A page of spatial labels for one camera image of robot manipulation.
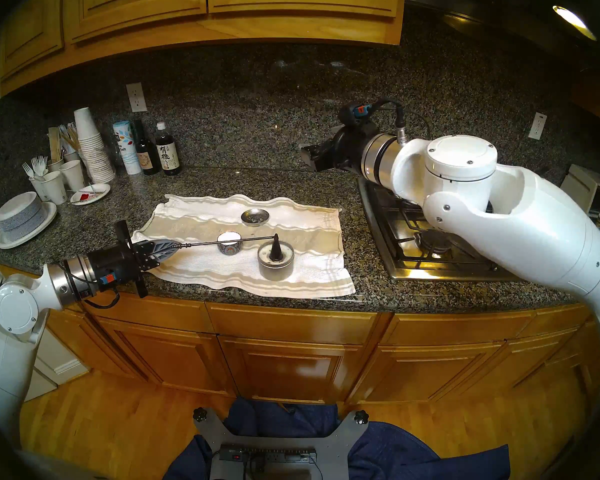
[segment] granite countertop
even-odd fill
[[[379,257],[367,225],[354,175],[339,171],[311,173],[264,169],[184,168],[180,175],[162,173],[117,177],[111,192],[87,206],[64,203],[53,222],[37,237],[13,249],[0,249],[0,263],[42,273],[42,265],[86,254],[116,242],[113,224],[125,219],[129,230],[141,228],[165,194],[226,198],[244,194],[255,200],[288,197],[299,204],[340,209],[345,267],[356,294],[331,299],[260,297],[237,288],[213,290],[178,284],[144,274],[149,293],[246,305],[337,311],[476,312],[539,308],[576,302],[574,297],[525,281],[396,281]],[[131,285],[123,290],[131,291]]]

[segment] power strip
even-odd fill
[[[315,463],[315,449],[259,449],[243,445],[223,444],[218,453],[221,461],[248,462],[249,458],[264,457],[266,463]]]

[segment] wooden floor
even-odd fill
[[[22,445],[116,479],[161,478],[196,433],[193,409],[213,407],[224,418],[231,402],[93,371],[24,404]],[[587,400],[575,373],[568,373],[483,401],[365,410],[374,421],[413,433],[441,457],[509,444],[511,478],[533,479],[584,425]]]

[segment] ceiling light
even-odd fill
[[[560,15],[564,20],[566,20],[572,26],[574,26],[577,30],[579,30],[580,33],[584,34],[589,39],[593,39],[594,41],[597,41],[595,35],[593,35],[593,32],[591,32],[589,30],[589,28],[585,25],[585,23],[580,19],[580,17],[578,15],[576,15],[575,13],[573,13],[572,11],[570,11],[566,8],[563,8],[562,6],[554,5],[553,11],[555,13],[557,13],[558,15]]]

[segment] paper plate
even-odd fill
[[[91,192],[91,188],[93,188],[95,192],[102,194],[98,194],[97,196],[92,196],[89,199],[80,201],[80,196],[82,196],[84,193]],[[82,189],[77,191],[77,193],[75,193],[73,196],[71,196],[71,204],[75,204],[76,206],[83,206],[86,204],[95,203],[96,201],[101,200],[103,197],[109,194],[110,190],[111,186],[109,184],[87,185],[86,187],[83,187]]]
[[[27,235],[21,237],[20,239],[16,239],[15,241],[10,241],[9,239],[6,239],[4,237],[3,231],[0,231],[0,249],[11,249],[16,246],[20,246],[21,244],[24,244],[27,241],[36,237],[40,232],[44,231],[47,225],[49,225],[49,223],[51,223],[51,221],[54,219],[54,216],[56,216],[56,213],[58,212],[58,207],[51,201],[46,201],[45,203],[42,203],[42,207],[46,211],[45,221],[43,221],[40,225],[37,226],[37,228],[29,232]]]

